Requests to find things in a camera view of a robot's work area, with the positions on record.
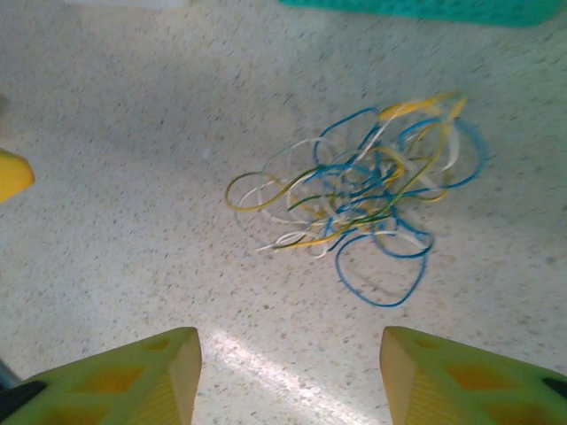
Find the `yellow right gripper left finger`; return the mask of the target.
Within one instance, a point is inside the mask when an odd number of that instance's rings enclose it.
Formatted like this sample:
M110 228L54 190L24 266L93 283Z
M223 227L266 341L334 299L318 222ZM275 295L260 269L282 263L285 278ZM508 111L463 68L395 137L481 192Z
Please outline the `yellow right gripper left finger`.
M1 393L3 424L189 424L202 354L192 327L34 375Z

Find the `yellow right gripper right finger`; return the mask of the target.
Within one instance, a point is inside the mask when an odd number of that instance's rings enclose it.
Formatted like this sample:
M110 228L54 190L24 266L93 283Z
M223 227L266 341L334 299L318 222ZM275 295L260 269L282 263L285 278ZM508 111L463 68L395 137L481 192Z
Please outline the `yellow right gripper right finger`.
M566 377L551 369L398 326L379 366L394 424L566 422Z

